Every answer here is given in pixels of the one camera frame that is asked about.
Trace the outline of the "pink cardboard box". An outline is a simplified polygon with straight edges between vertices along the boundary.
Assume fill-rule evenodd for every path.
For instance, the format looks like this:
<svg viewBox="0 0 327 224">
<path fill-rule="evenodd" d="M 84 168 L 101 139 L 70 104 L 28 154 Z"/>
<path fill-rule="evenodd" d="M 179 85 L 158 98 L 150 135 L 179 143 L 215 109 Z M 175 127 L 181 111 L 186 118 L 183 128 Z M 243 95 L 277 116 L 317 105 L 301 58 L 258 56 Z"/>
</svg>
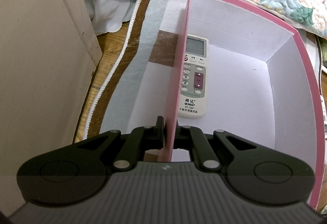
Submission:
<svg viewBox="0 0 327 224">
<path fill-rule="evenodd" d="M 186 0 L 175 51 L 162 159 L 172 155 L 177 124 L 222 129 L 305 161 L 315 172 L 316 208 L 324 175 L 324 122 L 314 69 L 299 32 L 242 0 Z M 177 116 L 187 35 L 209 41 L 207 110 Z"/>
</svg>

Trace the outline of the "white Qunda remote control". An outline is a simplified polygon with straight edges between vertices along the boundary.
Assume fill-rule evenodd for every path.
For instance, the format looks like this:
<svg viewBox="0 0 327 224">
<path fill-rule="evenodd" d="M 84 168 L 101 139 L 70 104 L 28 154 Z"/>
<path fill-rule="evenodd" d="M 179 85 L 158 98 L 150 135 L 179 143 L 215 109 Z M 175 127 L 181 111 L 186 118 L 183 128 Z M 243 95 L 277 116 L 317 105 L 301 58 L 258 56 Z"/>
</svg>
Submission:
<svg viewBox="0 0 327 224">
<path fill-rule="evenodd" d="M 209 41 L 187 35 L 178 116 L 199 119 L 207 110 L 207 66 Z"/>
</svg>

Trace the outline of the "striped grey brown rug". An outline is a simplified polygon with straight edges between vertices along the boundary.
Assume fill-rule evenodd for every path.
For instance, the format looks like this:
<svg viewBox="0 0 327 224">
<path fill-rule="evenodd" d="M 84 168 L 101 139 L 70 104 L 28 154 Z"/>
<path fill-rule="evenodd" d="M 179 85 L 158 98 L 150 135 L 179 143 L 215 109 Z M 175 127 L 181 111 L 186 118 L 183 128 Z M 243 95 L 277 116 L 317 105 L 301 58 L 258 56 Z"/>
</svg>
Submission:
<svg viewBox="0 0 327 224">
<path fill-rule="evenodd" d="M 155 149 L 172 157 L 189 0 L 137 0 L 122 50 L 95 96 L 79 136 L 117 129 L 123 134 L 164 118 Z"/>
</svg>

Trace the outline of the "beige cabinet panel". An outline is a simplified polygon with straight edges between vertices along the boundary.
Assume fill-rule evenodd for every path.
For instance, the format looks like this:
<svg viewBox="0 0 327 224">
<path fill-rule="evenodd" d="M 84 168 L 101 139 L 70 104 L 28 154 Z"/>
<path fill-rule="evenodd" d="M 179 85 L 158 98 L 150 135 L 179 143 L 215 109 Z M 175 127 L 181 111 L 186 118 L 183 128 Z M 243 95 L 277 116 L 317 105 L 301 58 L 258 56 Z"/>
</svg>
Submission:
<svg viewBox="0 0 327 224">
<path fill-rule="evenodd" d="M 102 52 L 84 0 L 1 0 L 1 212 L 25 161 L 72 143 Z"/>
</svg>

